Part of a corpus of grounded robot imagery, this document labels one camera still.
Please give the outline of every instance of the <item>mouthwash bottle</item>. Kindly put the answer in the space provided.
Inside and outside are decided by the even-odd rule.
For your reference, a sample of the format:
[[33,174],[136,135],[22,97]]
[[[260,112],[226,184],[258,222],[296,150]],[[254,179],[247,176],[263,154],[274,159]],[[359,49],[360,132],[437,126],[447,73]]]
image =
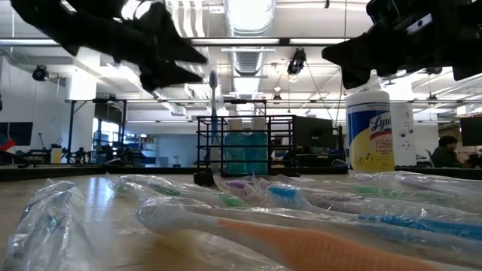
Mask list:
[[[266,120],[263,117],[253,117],[251,121],[252,130],[265,130]],[[248,160],[268,161],[268,134],[265,132],[252,132],[248,136],[248,145],[260,145],[263,147],[247,148]],[[268,163],[248,163],[249,174],[268,174]]]
[[[230,119],[227,121],[230,131],[243,130],[243,121],[241,119]],[[244,132],[229,132],[224,138],[224,155],[226,160],[245,161],[245,149],[241,147],[229,148],[228,146],[247,145],[248,136]],[[226,173],[244,175],[248,173],[246,162],[228,162],[226,163]]]

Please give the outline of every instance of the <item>ceiling beam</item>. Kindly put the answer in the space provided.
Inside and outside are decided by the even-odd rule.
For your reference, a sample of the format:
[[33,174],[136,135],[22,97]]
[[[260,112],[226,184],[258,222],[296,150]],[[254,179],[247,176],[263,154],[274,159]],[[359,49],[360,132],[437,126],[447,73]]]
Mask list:
[[[231,37],[189,37],[183,38],[194,47],[327,47],[350,38],[231,38]],[[60,47],[49,38],[0,38],[0,47]]]

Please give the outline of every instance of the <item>lysol wipes container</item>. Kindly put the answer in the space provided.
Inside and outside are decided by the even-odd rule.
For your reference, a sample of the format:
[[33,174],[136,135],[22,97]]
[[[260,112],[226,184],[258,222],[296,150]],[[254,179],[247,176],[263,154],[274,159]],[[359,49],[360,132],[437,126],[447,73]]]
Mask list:
[[395,170],[390,95],[360,92],[346,100],[349,173]]

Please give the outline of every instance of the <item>security camera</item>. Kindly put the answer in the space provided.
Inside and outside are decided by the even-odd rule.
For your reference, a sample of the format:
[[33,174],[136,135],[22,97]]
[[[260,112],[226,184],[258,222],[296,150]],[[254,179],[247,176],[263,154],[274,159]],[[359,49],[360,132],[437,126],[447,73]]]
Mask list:
[[288,65],[289,75],[298,75],[304,68],[304,63],[307,61],[307,55],[304,53],[303,48],[297,48],[294,52],[293,58]]
[[35,81],[45,82],[49,78],[46,65],[37,65],[37,68],[32,73],[32,78]]

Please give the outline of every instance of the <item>computer monitor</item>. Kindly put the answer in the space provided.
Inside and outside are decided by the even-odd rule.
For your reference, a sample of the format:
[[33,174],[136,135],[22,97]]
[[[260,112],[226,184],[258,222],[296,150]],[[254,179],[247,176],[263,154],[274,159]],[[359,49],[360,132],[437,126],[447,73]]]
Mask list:
[[482,145],[482,117],[461,117],[460,129],[463,146]]
[[294,144],[318,148],[336,148],[333,121],[315,117],[294,118]]
[[10,123],[8,128],[10,139],[14,140],[17,146],[30,146],[32,128],[33,123],[30,122]]

